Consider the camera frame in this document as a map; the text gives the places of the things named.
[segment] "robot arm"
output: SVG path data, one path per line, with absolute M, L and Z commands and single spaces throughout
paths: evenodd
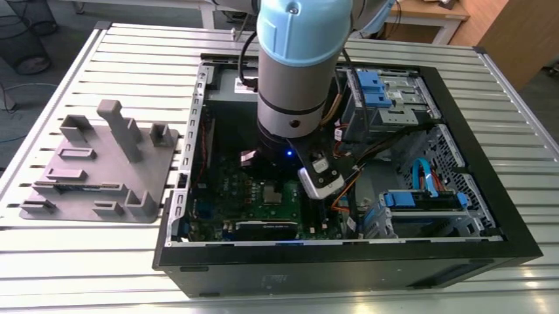
M 329 84 L 348 35 L 375 33 L 396 0 L 213 0 L 259 15 L 257 122 L 263 147 L 297 153 L 308 196 L 323 199 L 344 185 L 320 143 Z

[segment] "gray floor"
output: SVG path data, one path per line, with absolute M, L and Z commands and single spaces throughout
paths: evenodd
M 5 87 L 28 82 L 57 84 L 99 20 L 132 24 L 201 27 L 199 11 L 191 9 L 88 3 L 85 14 L 76 15 L 72 5 L 65 1 L 49 1 L 49 6 L 60 26 L 53 35 L 41 38 L 50 55 L 52 67 L 41 74 L 20 76 L 0 60 L 0 82 Z M 5 2 L 0 2 L 0 16 L 6 14 L 12 14 L 12 11 Z M 227 23 L 224 16 L 219 12 L 215 16 L 216 27 L 231 29 L 232 25 Z M 29 86 L 9 91 L 10 97 L 18 103 L 18 110 L 14 114 L 0 111 L 0 142 L 26 134 L 52 92 L 53 88 L 48 86 Z M 520 94 L 557 141 L 559 77 L 549 78 L 541 72 Z M 21 141 L 0 143 L 0 175 L 1 168 L 6 167 Z

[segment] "black cable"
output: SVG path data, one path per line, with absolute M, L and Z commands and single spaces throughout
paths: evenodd
M 221 14 L 225 16 L 227 18 L 227 23 L 235 23 L 235 20 L 231 18 L 231 16 L 225 13 L 225 11 L 219 10 L 219 12 L 221 12 Z
M 247 53 L 248 46 L 251 45 L 251 42 L 253 41 L 255 37 L 256 37 L 256 31 L 249 35 L 249 37 L 247 38 L 247 41 L 244 42 L 241 53 L 239 55 L 239 64 L 237 64 L 239 79 L 241 80 L 241 84 L 245 87 L 249 87 L 253 91 L 257 90 L 257 79 L 256 78 L 251 78 L 251 79 L 247 80 L 244 78 L 244 74 L 243 74 L 243 62 L 244 62 L 244 54 Z
M 400 27 L 400 23 L 401 23 L 401 5 L 400 2 L 396 1 L 396 7 L 397 7 L 397 13 L 396 13 L 396 20 L 393 21 L 392 27 L 391 27 L 391 31 L 388 32 L 385 39 L 391 38 L 391 36 L 395 34 L 395 32 L 397 31 L 399 27 Z
M 357 239 L 359 238 L 359 210 L 357 210 L 357 197 L 355 195 L 355 186 L 356 184 L 349 188 L 348 193 L 345 194 L 345 196 L 348 197 L 348 209 L 349 209 L 349 215 L 348 215 L 348 219 L 351 218 L 353 223 L 353 227 L 355 229 L 351 230 L 351 232 L 348 232 L 348 239 Z
M 363 14 L 363 11 L 365 10 L 365 6 L 367 6 L 367 1 L 363 0 L 363 5 L 360 6 L 360 11 L 359 11 L 359 15 L 357 15 L 357 20 L 360 18 L 360 15 Z
M 393 132 L 387 138 L 381 139 L 376 144 L 371 145 L 369 148 L 365 149 L 365 152 L 357 159 L 357 166 L 365 162 L 367 159 L 371 159 L 376 156 L 379 152 L 383 152 L 385 149 L 391 148 L 393 144 L 401 139 L 401 137 L 409 135 L 416 131 L 425 131 L 429 130 L 435 125 L 437 125 L 439 121 L 432 120 L 417 126 L 407 126 Z
M 25 135 L 18 136 L 18 137 L 14 137 L 13 139 L 4 139 L 4 140 L 1 140 L 1 141 L 0 141 L 0 144 L 1 144 L 1 143 L 8 143 L 8 142 L 17 141 L 18 139 L 22 139 L 25 136 L 26 136 L 26 134 L 25 134 Z
M 260 1 L 259 0 L 251 0 L 251 7 L 252 7 L 252 14 L 259 15 L 259 13 L 260 13 Z
M 365 129 L 363 130 L 361 142 L 367 143 L 367 138 L 368 138 L 368 115 L 367 115 L 365 94 L 363 93 L 363 87 L 360 85 L 357 71 L 355 70 L 355 67 L 352 66 L 352 62 L 351 62 L 351 59 L 349 59 L 348 52 L 345 51 L 345 48 L 341 49 L 341 54 L 343 54 L 343 57 L 345 59 L 345 63 L 348 64 L 351 75 L 355 77 L 355 87 L 357 88 L 357 91 L 359 91 L 360 104 L 363 106 L 363 123 L 364 123 L 364 127 L 365 127 Z
M 335 79 L 335 85 L 337 88 L 337 95 L 341 95 L 341 80 L 340 80 L 340 74 L 337 74 L 336 69 L 333 69 L 333 79 Z
M 1 88 L 1 97 L 2 97 L 2 102 L 4 102 L 4 109 L 6 110 L 6 113 L 13 114 L 17 109 L 14 109 L 16 107 L 13 106 L 12 110 L 8 109 L 8 102 L 6 102 L 6 89 L 4 88 L 4 85 L 0 82 L 0 88 Z

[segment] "motherboard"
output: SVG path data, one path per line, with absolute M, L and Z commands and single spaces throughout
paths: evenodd
M 192 241 L 267 241 L 328 239 L 328 217 L 304 194 L 299 180 L 255 179 L 233 156 L 221 157 L 197 184 L 191 208 Z

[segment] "aluminum slotted table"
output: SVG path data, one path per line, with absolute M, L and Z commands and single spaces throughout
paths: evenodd
M 151 269 L 160 220 L 116 224 L 18 218 L 17 204 L 61 141 L 65 115 L 82 114 L 100 124 L 99 101 L 119 99 L 123 116 L 133 117 L 137 126 L 164 122 L 184 135 L 200 53 L 237 54 L 241 45 L 228 31 L 217 30 L 104 24 L 92 32 L 0 178 L 0 311 L 559 312 L 557 145 L 491 59 L 469 47 L 347 43 L 355 61 L 439 69 L 540 244 L 544 256 L 521 267 L 500 268 L 443 290 L 188 300 L 164 273 Z M 251 45 L 249 53 L 256 49 Z M 176 181 L 173 169 L 168 184 Z

